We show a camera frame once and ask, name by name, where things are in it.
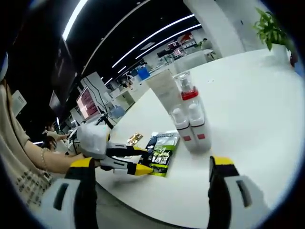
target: bracelet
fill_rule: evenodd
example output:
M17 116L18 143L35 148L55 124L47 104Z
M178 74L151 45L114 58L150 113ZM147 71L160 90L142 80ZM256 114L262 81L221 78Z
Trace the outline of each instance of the bracelet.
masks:
M46 162L44 161L44 153L46 152L47 150L45 148L41 149L41 160L42 160L42 163L43 165L46 167L46 172L48 171L48 167L47 167L47 164Z

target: floor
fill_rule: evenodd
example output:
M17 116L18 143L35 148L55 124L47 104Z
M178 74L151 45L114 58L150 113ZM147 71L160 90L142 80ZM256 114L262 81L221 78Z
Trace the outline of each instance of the floor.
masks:
M149 219L130 209L118 201L114 196L96 184L97 209L96 217L99 229L178 229L180 227L164 225Z

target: white round table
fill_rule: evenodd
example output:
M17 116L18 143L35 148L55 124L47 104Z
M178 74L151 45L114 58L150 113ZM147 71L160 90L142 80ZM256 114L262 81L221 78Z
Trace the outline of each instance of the white round table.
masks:
M211 125L213 154L231 158L274 209L291 188L303 158L303 80L289 65L278 64L268 50L226 57L190 72ZM138 146L145 147L152 132L173 129L166 110L149 90L113 129L111 141L126 144L138 132L144 135ZM206 228L210 154L191 154L180 141L166 178L119 176L97 168L96 181L149 217Z

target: bottle label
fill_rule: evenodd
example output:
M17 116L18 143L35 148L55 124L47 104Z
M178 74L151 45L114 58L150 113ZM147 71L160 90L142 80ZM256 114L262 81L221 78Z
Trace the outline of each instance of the bottle label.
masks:
M191 137L190 137L190 136L184 136L184 137L183 137L183 140L184 140L185 142L188 142L188 141L191 140Z
M197 135L198 139L205 139L204 134Z

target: potted plant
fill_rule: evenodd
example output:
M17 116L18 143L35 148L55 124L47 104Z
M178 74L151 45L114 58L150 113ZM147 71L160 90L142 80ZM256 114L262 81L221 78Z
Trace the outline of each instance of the potted plant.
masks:
M280 62L288 62L286 49L291 50L291 45L286 33L271 12L264 12L259 8L256 11L261 15L260 20L254 24L258 37L262 43L266 43L269 51L273 50Z

